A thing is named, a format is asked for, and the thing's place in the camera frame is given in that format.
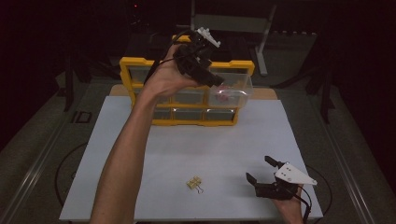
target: gray floor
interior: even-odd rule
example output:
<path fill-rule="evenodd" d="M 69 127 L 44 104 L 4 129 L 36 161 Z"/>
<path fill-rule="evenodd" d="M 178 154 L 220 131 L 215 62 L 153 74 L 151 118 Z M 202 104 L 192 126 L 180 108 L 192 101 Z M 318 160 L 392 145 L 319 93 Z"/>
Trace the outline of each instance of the gray floor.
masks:
<path fill-rule="evenodd" d="M 269 76 L 261 77 L 256 72 L 253 84 L 268 86 L 295 75 L 314 40 L 314 36 L 271 35 L 264 51 Z M 330 110 L 331 124 L 326 125 L 318 115 L 319 97 L 304 92 L 306 81 L 276 93 L 285 106 L 305 163 L 319 171 L 332 189 L 332 206 L 319 223 L 396 223 L 395 196 L 337 89 L 332 88 L 335 109 Z M 55 193 L 56 172 L 59 169 L 57 184 L 64 201 L 84 152 L 85 147 L 78 146 L 88 142 L 101 105 L 116 83 L 105 77 L 95 77 L 91 84 L 76 83 L 78 104 L 70 113 L 63 112 L 64 98 L 53 96 L 1 152 L 0 215 L 13 217 L 4 219 L 4 223 L 62 223 L 58 220 L 62 206 Z M 92 112 L 91 122 L 70 123 L 74 111 Z M 49 141 L 51 137 L 57 137 L 56 141 Z M 41 164 L 42 173 L 34 173 L 40 169 L 30 169 L 43 148 L 52 150 L 47 162 Z M 318 181 L 316 193 L 324 211 L 330 202 L 329 189 L 320 175 L 309 167 L 307 170 Z M 27 181 L 35 187 L 31 191 L 19 189 L 29 171 L 35 178 Z M 28 197 L 15 197 L 17 192 Z M 7 210 L 10 204 L 14 205 L 14 216 Z"/>

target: forearm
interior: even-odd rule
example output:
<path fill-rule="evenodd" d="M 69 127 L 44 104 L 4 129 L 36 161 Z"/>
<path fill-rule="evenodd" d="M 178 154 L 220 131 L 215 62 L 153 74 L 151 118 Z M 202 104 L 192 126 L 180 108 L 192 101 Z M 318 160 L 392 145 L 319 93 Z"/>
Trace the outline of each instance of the forearm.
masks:
<path fill-rule="evenodd" d="M 286 224 L 303 224 L 303 217 L 301 216 L 285 216 L 282 215 Z"/>
<path fill-rule="evenodd" d="M 134 219 L 146 143 L 156 105 L 155 97 L 149 92 L 141 92 L 139 99 L 107 158 L 92 209 L 92 223 L 131 223 Z"/>

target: small object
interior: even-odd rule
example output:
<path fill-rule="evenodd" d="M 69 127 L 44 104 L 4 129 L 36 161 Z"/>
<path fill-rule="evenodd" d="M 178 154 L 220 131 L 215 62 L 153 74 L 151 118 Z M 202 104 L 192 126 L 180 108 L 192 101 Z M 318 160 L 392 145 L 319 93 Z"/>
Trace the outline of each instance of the small object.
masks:
<path fill-rule="evenodd" d="M 230 94 L 227 92 L 228 89 L 230 89 L 229 86 L 225 86 L 222 84 L 218 87 L 216 94 L 216 100 L 218 102 L 224 103 L 229 101 Z"/>
<path fill-rule="evenodd" d="M 189 186 L 190 189 L 197 189 L 198 193 L 201 194 L 204 193 L 204 190 L 201 189 L 201 187 L 199 186 L 201 183 L 202 179 L 199 176 L 195 175 L 191 180 L 187 182 L 187 186 Z"/>

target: yellow frame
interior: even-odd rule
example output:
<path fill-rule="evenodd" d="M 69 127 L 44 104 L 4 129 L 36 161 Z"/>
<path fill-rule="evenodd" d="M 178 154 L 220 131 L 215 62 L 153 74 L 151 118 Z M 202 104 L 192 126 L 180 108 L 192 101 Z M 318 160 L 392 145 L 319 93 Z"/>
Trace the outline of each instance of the yellow frame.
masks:
<path fill-rule="evenodd" d="M 135 102 L 135 93 L 134 89 L 136 88 L 143 88 L 143 83 L 134 83 L 132 80 L 132 76 L 129 73 L 128 66 L 137 66 L 137 67 L 151 67 L 154 64 L 153 60 L 146 60 L 145 58 L 136 58 L 136 57 L 123 57 L 120 60 L 120 76 L 123 85 L 126 87 L 126 89 L 129 92 L 129 95 L 132 100 L 132 106 L 134 106 Z M 252 75 L 254 71 L 254 63 L 252 61 L 230 61 L 228 63 L 224 62 L 212 62 L 210 65 L 210 68 L 242 68 L 242 69 L 247 69 L 247 74 Z M 208 90 L 209 88 L 207 86 L 203 87 L 198 87 L 196 89 L 203 89 L 203 90 Z M 205 98 L 207 99 L 208 92 L 205 91 Z M 236 122 L 238 121 L 238 112 L 239 108 L 237 107 L 226 107 L 226 106 L 209 106 L 205 105 L 206 102 L 204 102 L 203 105 L 182 105 L 182 104 L 172 104 L 171 102 L 166 105 L 157 105 L 158 108 L 202 108 L 203 111 L 207 109 L 233 109 L 234 115 L 232 120 L 204 120 L 204 117 L 202 117 L 199 120 L 183 120 L 183 119 L 174 119 L 174 112 L 171 111 L 170 119 L 154 119 L 152 121 L 152 124 L 155 125 L 165 125 L 165 126 L 170 126 L 170 125 L 178 125 L 178 124 L 192 124 L 192 125 L 203 125 L 203 126 L 231 126 L 235 125 Z"/>

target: white table surface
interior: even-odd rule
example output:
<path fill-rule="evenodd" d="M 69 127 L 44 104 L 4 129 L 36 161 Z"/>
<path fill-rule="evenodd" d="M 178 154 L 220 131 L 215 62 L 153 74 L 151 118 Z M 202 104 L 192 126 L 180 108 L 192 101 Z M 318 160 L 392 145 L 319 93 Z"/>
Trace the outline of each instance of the white table surface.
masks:
<path fill-rule="evenodd" d="M 108 153 L 131 111 L 128 96 L 107 96 L 68 193 L 60 220 L 87 221 Z M 279 219 L 269 199 L 257 198 L 246 172 L 275 182 L 277 168 L 264 156 L 289 161 L 306 173 L 300 150 L 278 100 L 250 100 L 235 126 L 152 126 L 136 221 Z M 186 182 L 202 178 L 198 194 Z M 310 218 L 322 217 L 312 186 Z"/>

